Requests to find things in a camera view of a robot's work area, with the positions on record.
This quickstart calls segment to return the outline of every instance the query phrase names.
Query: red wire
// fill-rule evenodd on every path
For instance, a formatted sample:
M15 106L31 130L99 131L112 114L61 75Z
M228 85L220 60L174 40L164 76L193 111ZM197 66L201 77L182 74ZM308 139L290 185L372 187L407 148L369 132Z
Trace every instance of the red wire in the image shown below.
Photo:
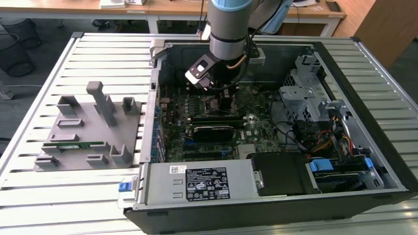
M323 132L320 133L320 136L319 136L319 144L321 144L321 136L323 136L323 134L327 133L327 132L332 132L332 131L323 131Z

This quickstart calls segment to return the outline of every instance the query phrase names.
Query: white cable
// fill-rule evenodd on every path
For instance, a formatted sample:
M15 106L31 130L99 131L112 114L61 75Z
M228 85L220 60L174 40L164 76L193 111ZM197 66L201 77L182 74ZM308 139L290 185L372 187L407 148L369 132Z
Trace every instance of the white cable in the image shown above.
M11 85L6 87L42 87L42 85Z

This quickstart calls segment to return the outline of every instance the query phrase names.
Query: blue plastic tab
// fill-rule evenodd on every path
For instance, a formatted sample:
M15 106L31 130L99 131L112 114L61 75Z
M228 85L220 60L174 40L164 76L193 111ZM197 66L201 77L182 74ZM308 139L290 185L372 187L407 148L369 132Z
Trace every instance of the blue plastic tab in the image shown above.
M240 11L252 5L253 0L212 0L212 3L222 11Z
M369 169L375 167L375 164L371 158L365 158L365 162L367 162Z
M313 171L313 172L319 171L319 168L317 168L317 165L316 165L314 162L310 162L310 163L309 163L309 166L312 167L312 171Z
M120 183L120 192L133 191L133 182L121 182Z
M329 159L316 159L309 163L309 166L312 167L313 172L335 170L332 161Z

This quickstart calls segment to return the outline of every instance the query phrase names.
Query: green circuit board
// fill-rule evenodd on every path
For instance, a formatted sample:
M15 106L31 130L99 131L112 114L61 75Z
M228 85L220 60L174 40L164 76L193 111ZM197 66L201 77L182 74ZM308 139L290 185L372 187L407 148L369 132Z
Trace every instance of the green circuit board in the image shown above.
M192 132L188 119L210 117L208 103L214 96L189 95L180 89L170 96L165 116L166 162L208 161L213 157L188 158L188 154L217 153L217 160L240 159L240 145L253 144L256 152L280 152L281 145L269 116L272 102L270 92L261 92L253 86L241 86L233 95L230 111L221 111L228 116L242 116L246 119L244 128L234 130L233 139L228 142L196 142L188 133Z

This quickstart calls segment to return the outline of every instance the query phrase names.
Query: blue drive latch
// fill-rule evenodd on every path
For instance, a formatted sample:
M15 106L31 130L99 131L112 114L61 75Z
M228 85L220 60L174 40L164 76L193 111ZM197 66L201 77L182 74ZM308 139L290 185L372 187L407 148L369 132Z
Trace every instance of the blue drive latch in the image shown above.
M335 170L332 161L329 159L316 159L309 163L309 166L312 167L313 172Z

